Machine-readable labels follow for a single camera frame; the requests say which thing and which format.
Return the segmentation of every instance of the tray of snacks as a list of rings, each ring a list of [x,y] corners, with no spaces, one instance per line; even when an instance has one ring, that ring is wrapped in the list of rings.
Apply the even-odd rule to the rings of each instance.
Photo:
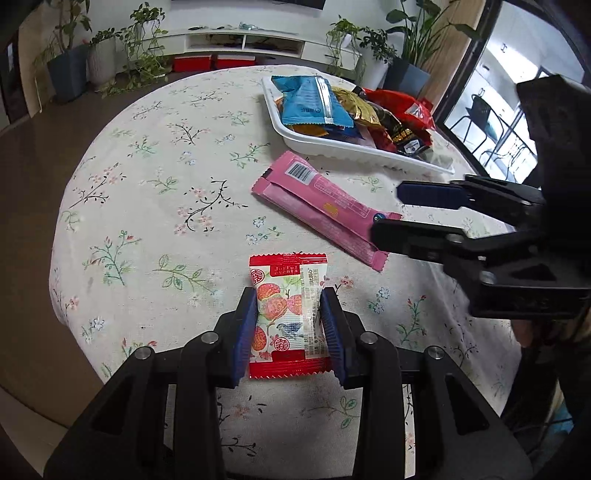
[[[434,128],[433,120],[412,97],[333,87],[320,75],[267,76],[261,82],[273,128],[302,155],[415,173],[454,173],[451,158],[434,154],[426,128]],[[380,103],[396,110],[401,120]]]

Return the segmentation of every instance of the red circular logo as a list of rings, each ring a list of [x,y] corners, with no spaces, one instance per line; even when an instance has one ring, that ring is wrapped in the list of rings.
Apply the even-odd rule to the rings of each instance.
[[[285,337],[280,337],[275,340],[275,350],[279,350],[280,352],[285,352],[286,350],[290,349],[290,341]]]
[[[257,283],[262,282],[265,279],[265,272],[259,270],[258,268],[254,268],[251,270],[251,278],[252,283],[256,285]]]

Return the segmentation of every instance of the blue gripper pad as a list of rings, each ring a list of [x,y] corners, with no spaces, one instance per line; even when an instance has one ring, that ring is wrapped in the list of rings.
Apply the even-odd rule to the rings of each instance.
[[[458,210],[460,207],[467,207],[470,203],[470,196],[463,187],[441,183],[403,181],[396,188],[396,195],[398,200],[406,205],[448,210]]]
[[[238,308],[236,309],[236,318],[243,318],[238,331],[238,337],[234,343],[234,349],[232,351],[233,359],[233,370],[232,378],[234,385],[238,385],[238,382],[246,373],[246,367],[248,366],[248,360],[251,353],[252,336],[254,335],[256,319],[258,318],[258,308],[256,305],[256,290],[254,288],[248,289],[248,295],[243,294]]]
[[[329,349],[330,362],[335,372],[335,377],[343,385],[346,378],[345,349],[336,326],[335,316],[330,309],[326,290],[323,290],[320,294],[320,313],[324,328],[324,337],[326,338],[326,345]]]

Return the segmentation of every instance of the floral tablecloth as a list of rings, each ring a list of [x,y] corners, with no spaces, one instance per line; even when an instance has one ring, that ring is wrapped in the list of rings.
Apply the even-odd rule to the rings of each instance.
[[[445,348],[500,413],[519,362],[508,321],[470,317],[457,283],[438,265],[390,255],[377,273],[251,194],[286,150],[271,127],[261,77],[310,73],[317,72],[259,66],[195,75],[150,93],[110,122],[64,192],[50,272],[56,314],[107,381],[135,348],[183,346],[233,310],[251,284],[250,255],[325,252],[327,285],[346,310],[395,345]],[[442,137],[434,140],[435,149],[455,157],[454,178],[471,173]],[[505,231],[469,210],[401,205],[395,186],[417,179],[404,170],[309,160],[372,208],[461,226],[471,236]],[[404,392],[408,397],[408,387]],[[361,391],[343,391],[332,373],[245,378],[236,390],[220,390],[218,400],[230,471],[267,478],[350,475]],[[408,406],[407,473],[413,472],[412,414]]]

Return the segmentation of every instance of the metal screw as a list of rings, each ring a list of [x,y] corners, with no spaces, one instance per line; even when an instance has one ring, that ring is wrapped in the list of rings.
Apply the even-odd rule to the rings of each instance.
[[[138,360],[146,360],[150,355],[152,355],[152,350],[149,346],[141,346],[134,352],[134,357]]]
[[[458,235],[457,233],[449,233],[445,237],[448,242],[453,244],[461,244],[464,241],[464,237]]]
[[[219,338],[220,336],[216,332],[205,332],[201,335],[201,341],[209,345],[216,343]]]
[[[479,278],[482,283],[486,283],[487,285],[494,285],[496,283],[496,276],[493,272],[483,270],[480,272]]]
[[[378,341],[378,336],[373,332],[363,332],[359,339],[363,343],[367,343],[368,345],[373,345],[375,342]]]
[[[427,348],[427,353],[435,360],[441,360],[445,356],[445,351],[440,346],[430,346]]]

